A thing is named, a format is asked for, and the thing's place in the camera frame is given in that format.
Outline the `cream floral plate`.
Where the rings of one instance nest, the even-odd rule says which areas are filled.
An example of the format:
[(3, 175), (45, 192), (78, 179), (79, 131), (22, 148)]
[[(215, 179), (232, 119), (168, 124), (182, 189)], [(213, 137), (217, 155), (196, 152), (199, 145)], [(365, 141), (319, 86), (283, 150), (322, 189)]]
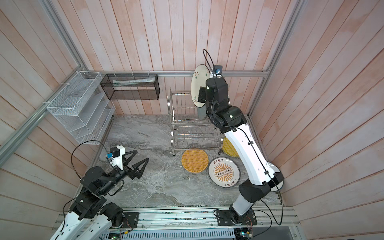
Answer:
[(191, 81), (191, 97), (194, 105), (198, 108), (201, 108), (205, 105), (205, 102), (200, 103), (199, 99), (199, 91), (200, 87), (206, 87), (206, 80), (210, 78), (210, 71), (208, 67), (204, 64), (200, 64), (196, 67), (192, 81)]

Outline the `stainless steel dish rack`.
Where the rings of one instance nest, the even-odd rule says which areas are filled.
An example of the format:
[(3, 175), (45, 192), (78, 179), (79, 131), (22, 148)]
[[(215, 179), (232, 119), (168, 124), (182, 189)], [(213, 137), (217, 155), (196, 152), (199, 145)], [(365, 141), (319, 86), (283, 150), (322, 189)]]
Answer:
[(208, 118), (199, 118), (190, 92), (167, 92), (173, 155), (189, 149), (222, 151), (223, 136)]

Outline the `yellow woven pattern plate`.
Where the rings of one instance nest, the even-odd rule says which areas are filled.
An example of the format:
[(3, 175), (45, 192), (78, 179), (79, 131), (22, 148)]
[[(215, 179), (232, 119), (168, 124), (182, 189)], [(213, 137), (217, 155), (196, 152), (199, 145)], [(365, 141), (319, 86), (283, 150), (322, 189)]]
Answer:
[(234, 157), (234, 158), (239, 158), (239, 154), (237, 153), (235, 147), (233, 146), (233, 144), (230, 142), (230, 140), (228, 138), (224, 138), (223, 139), (223, 148), (222, 148), (223, 152), (230, 156), (230, 157)]

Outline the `orange woven pattern plate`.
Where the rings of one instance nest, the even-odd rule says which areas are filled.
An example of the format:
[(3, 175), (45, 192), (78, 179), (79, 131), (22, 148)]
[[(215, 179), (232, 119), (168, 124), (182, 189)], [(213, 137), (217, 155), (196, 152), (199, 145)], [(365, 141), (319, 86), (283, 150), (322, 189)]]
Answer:
[(209, 164), (209, 157), (203, 150), (186, 150), (181, 159), (182, 166), (190, 173), (201, 173)]

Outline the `large teal plate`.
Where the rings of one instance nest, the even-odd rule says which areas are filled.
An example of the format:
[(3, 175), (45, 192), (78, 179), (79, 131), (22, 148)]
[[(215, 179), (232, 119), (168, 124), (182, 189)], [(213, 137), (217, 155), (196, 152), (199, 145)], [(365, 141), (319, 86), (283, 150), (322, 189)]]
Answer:
[(200, 108), (197, 108), (198, 109), (198, 119), (200, 121), (203, 121), (207, 118), (207, 113), (206, 113), (206, 107), (203, 106), (203, 107), (200, 107)]

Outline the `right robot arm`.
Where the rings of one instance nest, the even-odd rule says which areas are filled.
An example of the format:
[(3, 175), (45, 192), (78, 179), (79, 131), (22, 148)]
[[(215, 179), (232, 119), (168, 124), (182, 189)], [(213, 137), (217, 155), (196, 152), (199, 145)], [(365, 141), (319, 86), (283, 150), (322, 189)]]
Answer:
[(224, 78), (209, 77), (199, 88), (198, 102), (204, 104), (211, 123), (231, 141), (247, 170), (248, 179), (239, 185), (239, 196), (218, 216), (219, 221), (240, 225), (257, 201), (270, 192), (280, 192), (284, 176), (263, 156), (241, 109), (230, 105), (228, 88)]

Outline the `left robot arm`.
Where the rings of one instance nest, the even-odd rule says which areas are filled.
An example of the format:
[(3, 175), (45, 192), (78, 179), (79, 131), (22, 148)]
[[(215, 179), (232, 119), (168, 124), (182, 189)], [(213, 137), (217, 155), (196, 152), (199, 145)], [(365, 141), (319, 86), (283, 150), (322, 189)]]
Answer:
[(53, 240), (97, 240), (110, 228), (125, 235), (138, 226), (139, 213), (125, 214), (115, 203), (107, 203), (106, 195), (126, 177), (140, 179), (149, 163), (145, 158), (129, 167), (130, 161), (138, 152), (125, 153), (112, 148), (107, 155), (112, 161), (113, 170), (106, 173), (100, 166), (87, 170), (80, 183), (82, 189), (73, 199), (69, 212), (61, 226), (51, 237)]

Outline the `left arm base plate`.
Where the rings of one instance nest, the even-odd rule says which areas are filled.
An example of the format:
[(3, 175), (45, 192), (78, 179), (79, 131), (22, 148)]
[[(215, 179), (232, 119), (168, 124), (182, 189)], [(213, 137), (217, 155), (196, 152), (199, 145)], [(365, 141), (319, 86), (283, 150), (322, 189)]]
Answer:
[(139, 212), (124, 212), (123, 213), (123, 229), (136, 229), (138, 226)]

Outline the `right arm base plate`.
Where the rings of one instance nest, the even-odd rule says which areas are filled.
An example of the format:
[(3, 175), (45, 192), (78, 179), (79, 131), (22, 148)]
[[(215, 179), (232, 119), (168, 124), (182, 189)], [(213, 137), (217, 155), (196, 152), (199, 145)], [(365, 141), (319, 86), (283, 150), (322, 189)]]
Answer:
[(253, 210), (248, 210), (244, 215), (238, 215), (234, 210), (214, 210), (219, 226), (256, 226), (257, 219)]

